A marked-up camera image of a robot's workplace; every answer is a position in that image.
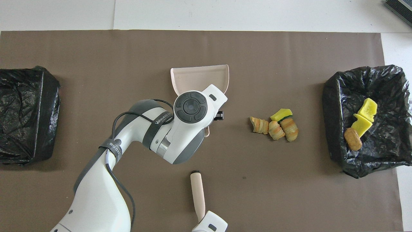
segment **white robotic arm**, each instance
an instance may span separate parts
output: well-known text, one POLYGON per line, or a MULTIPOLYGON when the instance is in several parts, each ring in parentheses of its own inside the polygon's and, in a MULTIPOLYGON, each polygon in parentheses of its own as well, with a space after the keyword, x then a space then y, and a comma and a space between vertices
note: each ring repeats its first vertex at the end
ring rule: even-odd
MULTIPOLYGON (((226 96, 214 85, 181 94, 172 115, 154 100, 136 103, 87 164, 75 184, 73 203, 51 232, 129 232, 127 205, 106 164, 113 169, 131 142, 139 141, 169 163, 188 160, 204 138, 226 96)), ((224 232, 227 223, 208 211, 193 231, 224 232)))

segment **trash bag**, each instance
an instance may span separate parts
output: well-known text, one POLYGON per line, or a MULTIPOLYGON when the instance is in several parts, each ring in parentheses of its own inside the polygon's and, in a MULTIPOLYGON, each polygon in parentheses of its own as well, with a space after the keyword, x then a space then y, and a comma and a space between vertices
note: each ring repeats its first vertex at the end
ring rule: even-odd
POLYGON ((409 83, 395 65, 337 72, 323 88, 322 105, 330 158, 343 172, 364 177, 372 172, 412 164, 412 118, 409 83), (377 105, 372 127, 351 151, 344 131, 351 127, 366 98, 377 105))
POLYGON ((52 156, 59 82, 43 67, 0 69, 0 162, 25 165, 52 156))

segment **brown table covering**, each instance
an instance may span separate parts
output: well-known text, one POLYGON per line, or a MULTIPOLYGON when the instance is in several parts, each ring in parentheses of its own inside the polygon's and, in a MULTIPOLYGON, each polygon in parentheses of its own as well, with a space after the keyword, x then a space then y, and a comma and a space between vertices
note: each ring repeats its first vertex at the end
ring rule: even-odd
POLYGON ((359 180, 340 173, 321 109, 323 83, 336 71, 384 65, 380 34, 3 31, 0 59, 4 69, 41 65, 61 83, 53 156, 0 166, 0 231, 49 231, 119 113, 141 99, 173 102, 170 68, 217 64, 229 65, 225 120, 195 155, 171 165, 136 142, 114 168, 136 202, 132 231, 191 231, 192 170, 228 232, 403 229, 395 170, 359 180), (249 116, 268 119, 280 108, 293 111, 295 142, 251 132, 249 116))

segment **velcro strap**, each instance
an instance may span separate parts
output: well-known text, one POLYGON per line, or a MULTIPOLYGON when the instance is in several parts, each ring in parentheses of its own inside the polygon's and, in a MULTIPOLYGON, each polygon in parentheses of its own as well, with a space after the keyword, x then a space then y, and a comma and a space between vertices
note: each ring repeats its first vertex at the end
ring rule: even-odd
POLYGON ((146 134, 143 138, 142 144, 150 150, 150 144, 153 141, 153 138, 159 131, 160 127, 169 120, 173 115, 169 111, 165 111, 161 113, 155 120, 153 120, 152 124, 150 124, 149 128, 146 131, 146 134))
POLYGON ((109 149, 116 157, 116 163, 119 162, 120 158, 122 157, 122 148, 120 147, 119 144, 116 143, 116 141, 112 139, 106 139, 99 148, 104 147, 109 149))

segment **yellow food piece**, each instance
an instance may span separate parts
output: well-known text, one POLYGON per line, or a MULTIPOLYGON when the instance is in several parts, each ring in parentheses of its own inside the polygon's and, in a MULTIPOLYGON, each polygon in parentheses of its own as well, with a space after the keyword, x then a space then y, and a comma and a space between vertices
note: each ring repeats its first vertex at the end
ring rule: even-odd
POLYGON ((290 109, 280 109, 274 115, 270 116, 270 119, 272 121, 276 121, 276 122, 279 123, 280 121, 282 121, 286 117, 290 117, 292 115, 293 114, 292 114, 292 111, 290 109))
POLYGON ((266 135, 269 130, 269 122, 263 119, 249 117, 253 125, 253 132, 266 135))
POLYGON ((357 120, 351 127, 356 130, 359 137, 362 137, 362 135, 372 126, 372 123, 359 114, 353 114, 353 116, 355 116, 357 120))
POLYGON ((278 140, 285 136, 285 132, 282 130, 281 126, 276 121, 271 121, 269 123, 269 135, 273 140, 278 140))
POLYGON ((355 129, 353 129, 352 127, 349 127, 345 133, 344 133, 344 137, 346 139, 346 142, 349 145, 349 149, 352 151, 357 151, 362 147, 362 141, 359 138, 358 133, 356 132, 355 129))
POLYGON ((358 114, 373 123, 373 116, 376 114, 378 104, 372 99, 367 98, 363 101, 363 106, 358 111, 358 114))
POLYGON ((291 142, 297 138, 297 134, 299 133, 299 129, 297 128, 295 122, 292 118, 286 118, 281 121, 281 126, 283 131, 286 134, 286 139, 291 142))

